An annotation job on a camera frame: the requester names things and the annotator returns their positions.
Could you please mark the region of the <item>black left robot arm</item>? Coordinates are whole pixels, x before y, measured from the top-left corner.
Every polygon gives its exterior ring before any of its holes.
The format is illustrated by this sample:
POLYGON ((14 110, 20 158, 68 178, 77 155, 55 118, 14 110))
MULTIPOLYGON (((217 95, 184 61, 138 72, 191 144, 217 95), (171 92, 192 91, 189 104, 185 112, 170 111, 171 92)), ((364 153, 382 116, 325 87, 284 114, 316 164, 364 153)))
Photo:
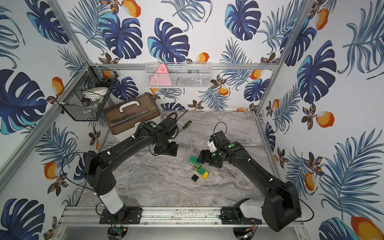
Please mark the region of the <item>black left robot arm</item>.
POLYGON ((124 161, 138 151, 154 145, 153 154, 175 157, 178 144, 173 141, 178 135, 177 121, 167 118, 156 124, 149 121, 140 124, 135 133, 116 146, 99 154, 87 153, 84 177, 96 192, 109 214, 115 216, 125 208, 116 189, 116 179, 113 175, 124 161))

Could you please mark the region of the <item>black square brick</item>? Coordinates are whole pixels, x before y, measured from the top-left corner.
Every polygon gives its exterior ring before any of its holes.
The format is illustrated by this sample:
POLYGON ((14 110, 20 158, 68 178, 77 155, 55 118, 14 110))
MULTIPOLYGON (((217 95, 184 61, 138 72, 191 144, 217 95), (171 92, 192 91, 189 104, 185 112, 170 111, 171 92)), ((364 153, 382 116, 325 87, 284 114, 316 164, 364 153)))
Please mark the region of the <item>black square brick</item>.
POLYGON ((193 182, 196 182, 196 181, 199 179, 199 176, 197 176, 197 175, 194 174, 194 175, 191 177, 191 179, 192 179, 193 182))

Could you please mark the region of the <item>dark green long brick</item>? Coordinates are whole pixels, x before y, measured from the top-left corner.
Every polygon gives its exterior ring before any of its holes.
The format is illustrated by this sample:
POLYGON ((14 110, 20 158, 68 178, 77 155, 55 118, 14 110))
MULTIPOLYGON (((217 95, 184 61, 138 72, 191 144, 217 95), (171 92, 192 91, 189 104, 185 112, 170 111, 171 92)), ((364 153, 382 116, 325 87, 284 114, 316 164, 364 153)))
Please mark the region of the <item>dark green long brick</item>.
POLYGON ((192 163, 193 165, 199 163, 199 162, 198 162, 198 159, 197 159, 196 157, 194 157, 194 156, 191 156, 191 157, 189 158, 189 162, 192 163))
POLYGON ((202 176, 207 172, 204 168, 194 168, 194 170, 202 176))

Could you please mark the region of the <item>yellow square brick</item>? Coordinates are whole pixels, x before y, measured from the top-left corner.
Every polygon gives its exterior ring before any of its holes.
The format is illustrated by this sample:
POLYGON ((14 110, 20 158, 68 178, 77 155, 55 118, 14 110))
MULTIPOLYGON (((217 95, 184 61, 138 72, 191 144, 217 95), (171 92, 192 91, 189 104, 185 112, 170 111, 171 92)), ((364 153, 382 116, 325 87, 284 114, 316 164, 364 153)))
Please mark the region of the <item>yellow square brick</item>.
POLYGON ((208 172, 205 172, 204 174, 201 175, 201 178, 206 180, 207 177, 208 177, 209 173, 208 172))

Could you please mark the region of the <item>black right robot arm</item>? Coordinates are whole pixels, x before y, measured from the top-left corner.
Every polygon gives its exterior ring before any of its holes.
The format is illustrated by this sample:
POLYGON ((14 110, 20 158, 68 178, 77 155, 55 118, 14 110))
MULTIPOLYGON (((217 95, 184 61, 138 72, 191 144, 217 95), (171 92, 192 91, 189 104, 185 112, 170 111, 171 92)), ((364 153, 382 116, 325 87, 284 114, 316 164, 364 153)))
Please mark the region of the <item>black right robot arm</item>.
POLYGON ((264 221, 275 232, 281 231, 301 217, 302 210, 297 189, 291 182, 283 182, 258 164, 239 143, 222 144, 216 151, 202 150, 197 161, 219 167, 228 162, 239 169, 264 197, 262 205, 243 199, 234 205, 230 214, 222 214, 223 222, 247 224, 251 219, 264 221))

